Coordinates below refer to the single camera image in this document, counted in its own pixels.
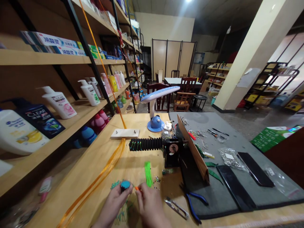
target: gray cutting mat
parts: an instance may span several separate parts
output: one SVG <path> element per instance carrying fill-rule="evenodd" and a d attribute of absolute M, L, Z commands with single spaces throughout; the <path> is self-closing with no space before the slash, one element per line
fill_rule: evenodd
<path fill-rule="evenodd" d="M 304 202 L 304 190 L 299 187 L 294 181 L 292 181 L 268 158 L 266 158 L 260 151 L 258 151 L 238 131 L 232 128 L 226 121 L 224 121 L 218 114 L 214 112 L 171 112 L 169 113 L 169 116 L 171 120 L 174 120 L 174 123 L 172 123 L 173 125 L 178 123 L 177 114 L 187 120 L 189 124 L 185 126 L 187 130 L 204 131 L 207 129 L 212 130 L 212 128 L 215 128 L 229 134 L 229 140 L 224 143 L 220 143 L 211 134 L 204 134 L 207 136 L 204 140 L 204 142 L 206 142 L 208 145 L 208 150 L 206 151 L 215 156 L 215 159 L 204 158 L 205 162 L 213 162 L 215 164 L 224 165 L 224 161 L 218 151 L 218 149 L 223 147 L 232 148 L 236 152 L 247 152 L 262 169 L 268 165 L 270 168 L 273 168 L 273 170 L 279 171 L 288 181 L 290 181 L 299 189 L 299 192 L 295 195 L 293 200 L 291 200 L 284 196 L 284 194 L 282 194 L 276 187 L 268 188 L 258 186 L 249 173 L 236 168 L 232 168 L 239 182 L 246 189 L 252 200 L 257 205 L 258 209 L 261 210 L 275 208 Z M 200 139 L 194 141 L 194 143 L 202 146 L 202 141 Z M 222 182 L 224 185 L 209 175 L 210 186 L 205 186 L 197 167 L 193 165 L 193 157 L 185 157 L 183 159 L 186 164 L 188 163 L 187 168 L 185 168 L 182 164 L 183 178 L 186 182 L 186 186 L 191 191 L 204 196 L 209 202 L 209 206 L 204 206 L 200 200 L 191 197 L 194 210 L 200 219 L 217 218 L 240 212 L 223 180 Z M 220 176 L 216 168 L 209 167 L 209 169 Z"/>

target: ceiling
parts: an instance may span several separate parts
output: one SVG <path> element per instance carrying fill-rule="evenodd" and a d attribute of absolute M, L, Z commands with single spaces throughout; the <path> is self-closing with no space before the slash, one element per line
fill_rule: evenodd
<path fill-rule="evenodd" d="M 251 24 L 262 0 L 132 0 L 135 12 L 195 18 L 193 32 L 219 35 Z"/>

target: blue bead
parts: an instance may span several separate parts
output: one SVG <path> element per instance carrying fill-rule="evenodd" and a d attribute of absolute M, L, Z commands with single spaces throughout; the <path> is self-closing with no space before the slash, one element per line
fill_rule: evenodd
<path fill-rule="evenodd" d="M 126 190 L 128 187 L 130 187 L 130 182 L 124 180 L 123 182 L 120 183 L 121 186 L 121 191 L 123 192 L 124 190 Z"/>

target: floor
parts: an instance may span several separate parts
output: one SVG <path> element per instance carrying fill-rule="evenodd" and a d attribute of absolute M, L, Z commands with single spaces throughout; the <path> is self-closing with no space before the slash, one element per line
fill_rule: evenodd
<path fill-rule="evenodd" d="M 211 106 L 212 98 L 207 92 L 200 94 L 208 97 L 203 108 L 204 112 L 216 112 L 225 121 L 227 121 L 234 129 L 243 134 L 243 136 L 251 141 L 258 133 L 266 127 L 287 126 L 294 127 L 295 125 L 304 124 L 304 115 L 291 115 L 289 112 L 280 109 L 274 109 L 270 113 L 257 113 L 253 109 L 236 109 L 235 113 L 220 113 Z M 170 112 L 173 112 L 173 103 L 170 103 Z M 137 108 L 137 113 L 148 113 L 148 104 L 140 103 Z"/>

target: blue desk lamp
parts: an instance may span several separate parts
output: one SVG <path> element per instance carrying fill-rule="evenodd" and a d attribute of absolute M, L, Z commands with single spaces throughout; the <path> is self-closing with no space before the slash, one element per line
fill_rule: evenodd
<path fill-rule="evenodd" d="M 173 93 L 180 89 L 179 86 L 171 86 L 161 90 L 157 90 L 153 93 L 146 95 L 140 102 L 145 104 L 150 102 L 150 122 L 147 124 L 147 128 L 151 132 L 160 132 L 164 129 L 165 123 L 161 120 L 159 115 L 154 116 L 154 104 L 157 98 L 165 96 L 169 93 Z"/>

